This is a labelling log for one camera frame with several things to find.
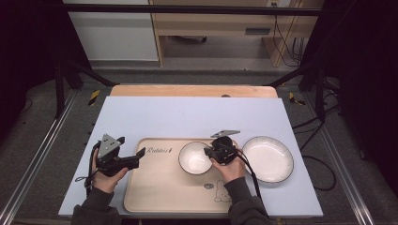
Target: white ceramic bowl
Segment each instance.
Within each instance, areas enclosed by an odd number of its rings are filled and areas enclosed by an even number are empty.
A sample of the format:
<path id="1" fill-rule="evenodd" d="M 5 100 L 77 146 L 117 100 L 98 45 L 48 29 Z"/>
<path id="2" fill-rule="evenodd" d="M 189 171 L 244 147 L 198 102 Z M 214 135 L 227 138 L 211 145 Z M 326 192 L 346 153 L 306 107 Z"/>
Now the white ceramic bowl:
<path id="1" fill-rule="evenodd" d="M 211 168 L 211 161 L 205 155 L 204 148 L 208 147 L 203 142 L 190 142 L 179 152 L 178 161 L 181 168 L 190 174 L 202 174 Z"/>
<path id="2" fill-rule="evenodd" d="M 243 146 L 243 153 L 264 182 L 277 183 L 287 179 L 293 171 L 293 157 L 283 143 L 270 137 L 255 137 Z"/>

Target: tray logo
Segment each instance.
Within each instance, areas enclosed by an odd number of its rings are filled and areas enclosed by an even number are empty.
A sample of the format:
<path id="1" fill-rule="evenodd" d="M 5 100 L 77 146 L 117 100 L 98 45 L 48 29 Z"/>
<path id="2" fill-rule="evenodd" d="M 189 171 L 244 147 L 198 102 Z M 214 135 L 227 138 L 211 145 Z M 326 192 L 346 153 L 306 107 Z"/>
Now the tray logo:
<path id="1" fill-rule="evenodd" d="M 151 153 L 171 153 L 173 148 L 154 148 L 154 147 L 148 147 L 146 149 L 146 154 L 151 154 Z"/>

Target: black curtain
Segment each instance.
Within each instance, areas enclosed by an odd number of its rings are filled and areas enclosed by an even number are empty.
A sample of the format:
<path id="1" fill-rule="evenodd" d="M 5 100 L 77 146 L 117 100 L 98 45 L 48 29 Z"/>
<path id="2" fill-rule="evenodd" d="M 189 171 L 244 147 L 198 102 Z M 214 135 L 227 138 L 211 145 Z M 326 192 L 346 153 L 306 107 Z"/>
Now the black curtain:
<path id="1" fill-rule="evenodd" d="M 1 140 L 23 109 L 27 90 L 54 79 L 60 61 L 68 58 L 91 66 L 66 11 L 39 9 L 33 0 L 3 0 L 0 5 Z M 68 67 L 63 75 L 68 82 L 79 79 Z"/>
<path id="2" fill-rule="evenodd" d="M 348 6 L 345 1 L 326 2 L 327 8 Z M 357 0 L 324 51 L 316 53 L 341 19 L 317 22 L 303 64 L 321 57 L 325 75 L 339 79 L 344 118 L 398 196 L 398 2 Z"/>

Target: person's hand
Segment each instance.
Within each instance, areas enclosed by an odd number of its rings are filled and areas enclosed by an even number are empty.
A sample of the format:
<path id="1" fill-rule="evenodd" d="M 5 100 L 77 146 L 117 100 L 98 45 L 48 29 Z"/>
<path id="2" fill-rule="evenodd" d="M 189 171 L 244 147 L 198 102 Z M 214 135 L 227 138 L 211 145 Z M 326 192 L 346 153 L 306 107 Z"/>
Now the person's hand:
<path id="1" fill-rule="evenodd" d="M 228 165 L 220 165 L 214 158 L 210 159 L 213 166 L 220 171 L 225 183 L 238 179 L 245 175 L 245 163 L 239 157 L 235 157 Z"/>
<path id="2" fill-rule="evenodd" d="M 99 149 L 96 149 L 93 156 L 92 171 L 94 171 L 97 168 L 96 162 L 97 162 L 98 153 Z M 128 168 L 123 168 L 121 171 L 119 171 L 117 174 L 115 174 L 112 177 L 106 176 L 102 172 L 96 172 L 93 177 L 93 186 L 95 188 L 102 190 L 103 192 L 112 193 L 115 190 L 117 182 L 121 180 L 128 171 L 129 171 Z"/>

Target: wooden tray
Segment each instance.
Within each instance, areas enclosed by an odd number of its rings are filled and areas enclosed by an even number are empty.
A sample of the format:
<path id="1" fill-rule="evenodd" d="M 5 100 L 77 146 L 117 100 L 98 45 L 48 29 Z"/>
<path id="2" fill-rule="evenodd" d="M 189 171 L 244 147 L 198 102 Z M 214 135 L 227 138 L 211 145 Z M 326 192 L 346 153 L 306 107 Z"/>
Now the wooden tray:
<path id="1" fill-rule="evenodd" d="M 178 162 L 187 144 L 210 144 L 213 139 L 142 139 L 136 151 L 146 148 L 140 168 L 130 174 L 124 205 L 132 213 L 226 214 L 231 199 L 221 174 L 209 171 L 192 175 Z"/>

